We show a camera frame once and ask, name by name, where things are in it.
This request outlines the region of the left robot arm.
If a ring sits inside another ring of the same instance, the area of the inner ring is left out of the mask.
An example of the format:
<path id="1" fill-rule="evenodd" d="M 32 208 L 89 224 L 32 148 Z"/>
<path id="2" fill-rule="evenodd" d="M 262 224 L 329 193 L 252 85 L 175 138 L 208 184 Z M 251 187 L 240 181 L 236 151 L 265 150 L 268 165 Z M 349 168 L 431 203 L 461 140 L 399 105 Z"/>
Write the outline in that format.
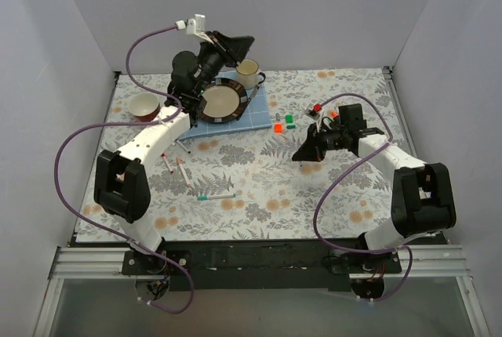
<path id="1" fill-rule="evenodd" d="M 197 54 L 182 51 L 174 56 L 169 95 L 150 125 L 124 146 L 98 155 L 94 200 L 119 223 L 129 244 L 142 252 L 140 265 L 149 274 L 161 273 L 167 256 L 158 249 L 162 237 L 147 217 L 151 201 L 147 170 L 196 124 L 209 84 L 223 68 L 237 67 L 254 41 L 252 36 L 205 32 Z"/>

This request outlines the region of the pink pen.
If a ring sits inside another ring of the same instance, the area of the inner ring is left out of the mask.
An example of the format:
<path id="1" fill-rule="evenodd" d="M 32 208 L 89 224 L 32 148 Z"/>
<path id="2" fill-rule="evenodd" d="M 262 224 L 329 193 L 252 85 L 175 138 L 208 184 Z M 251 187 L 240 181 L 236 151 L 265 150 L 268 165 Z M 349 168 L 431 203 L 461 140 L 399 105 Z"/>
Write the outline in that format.
<path id="1" fill-rule="evenodd" d="M 178 168 L 179 168 L 179 170 L 180 170 L 180 173 L 181 173 L 181 175 L 182 175 L 182 177 L 183 177 L 183 179 L 184 179 L 185 185 L 186 185 L 187 187 L 191 187 L 190 180 L 189 180 L 189 178 L 188 178 L 188 175 L 187 175 L 186 169 L 185 169 L 185 167 L 184 167 L 184 163 L 183 163 L 183 161 L 181 160 L 181 158 L 177 158 L 177 159 L 176 159 L 176 164 L 177 164 L 177 166 L 178 166 Z"/>

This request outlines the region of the teal ended white pen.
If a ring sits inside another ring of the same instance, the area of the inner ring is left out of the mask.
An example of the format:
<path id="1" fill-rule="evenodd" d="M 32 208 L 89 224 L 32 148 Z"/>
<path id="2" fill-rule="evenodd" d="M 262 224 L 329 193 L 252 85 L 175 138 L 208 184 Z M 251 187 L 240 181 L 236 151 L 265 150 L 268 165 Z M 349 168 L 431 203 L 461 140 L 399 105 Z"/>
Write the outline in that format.
<path id="1" fill-rule="evenodd" d="M 232 194 L 212 194 L 212 195 L 201 195 L 197 196 L 198 201 L 209 201 L 236 197 L 235 193 Z"/>

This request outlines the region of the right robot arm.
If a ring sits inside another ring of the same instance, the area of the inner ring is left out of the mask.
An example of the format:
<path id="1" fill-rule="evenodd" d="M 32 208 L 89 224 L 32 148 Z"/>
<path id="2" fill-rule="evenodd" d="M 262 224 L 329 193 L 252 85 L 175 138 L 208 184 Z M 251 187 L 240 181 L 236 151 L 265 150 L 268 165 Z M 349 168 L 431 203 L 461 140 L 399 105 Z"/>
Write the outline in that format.
<path id="1" fill-rule="evenodd" d="M 369 162 L 392 185 L 390 217 L 361 234 L 354 248 L 356 266 L 373 272 L 384 255 L 429 233 L 456 225 L 457 214 L 449 170 L 442 163 L 426 163 L 391 143 L 379 128 L 370 128 L 359 103 L 342 106 L 333 121 L 317 121 L 307 130 L 306 140 L 293 154 L 293 161 L 320 162 L 329 150 L 347 150 L 359 164 Z"/>

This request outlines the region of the red white pen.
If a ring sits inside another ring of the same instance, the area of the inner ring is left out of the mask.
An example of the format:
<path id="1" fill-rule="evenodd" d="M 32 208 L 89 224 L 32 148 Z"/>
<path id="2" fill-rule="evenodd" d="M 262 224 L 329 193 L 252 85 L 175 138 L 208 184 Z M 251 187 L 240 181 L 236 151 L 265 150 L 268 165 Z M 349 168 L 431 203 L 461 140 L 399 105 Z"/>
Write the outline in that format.
<path id="1" fill-rule="evenodd" d="M 174 173 L 173 167 L 169 163 L 169 161 L 164 153 L 161 154 L 161 158 L 162 158 L 164 164 L 166 165 L 166 168 L 168 169 L 169 173 L 173 174 Z"/>

